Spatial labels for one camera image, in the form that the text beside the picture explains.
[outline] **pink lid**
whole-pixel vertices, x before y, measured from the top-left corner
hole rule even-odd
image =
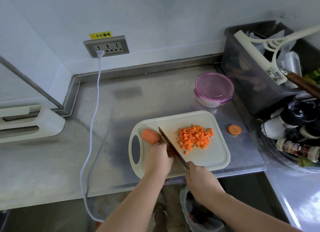
[[[231,99],[235,88],[226,76],[216,73],[204,73],[195,81],[194,93],[198,98],[212,102],[223,102]]]

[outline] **left hand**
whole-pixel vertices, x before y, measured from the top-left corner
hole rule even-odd
[[[174,163],[174,157],[168,157],[167,144],[155,144],[146,156],[144,175],[157,175],[166,178]]]

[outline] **knife blade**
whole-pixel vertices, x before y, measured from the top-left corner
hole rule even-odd
[[[171,151],[174,153],[175,156],[177,156],[178,160],[181,162],[181,164],[183,165],[183,167],[185,169],[190,169],[189,165],[186,163],[186,161],[184,160],[184,158],[181,156],[181,154],[178,152],[178,150],[174,147],[174,145],[171,143],[171,141],[169,140],[169,138],[166,136],[166,134],[161,130],[160,127],[159,128],[159,132],[160,135],[162,136],[162,138],[165,140],[165,142],[167,143],[167,145],[170,147]]]

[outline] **wooden handle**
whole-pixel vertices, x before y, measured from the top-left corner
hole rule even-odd
[[[288,80],[296,84],[299,88],[305,90],[307,93],[320,100],[320,88],[318,86],[310,83],[309,81],[303,79],[293,72],[289,72],[286,77]]]

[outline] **wall socket panel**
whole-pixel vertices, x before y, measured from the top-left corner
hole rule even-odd
[[[83,42],[93,58],[98,58],[97,51],[104,51],[103,57],[128,54],[129,49],[125,36],[115,36]]]

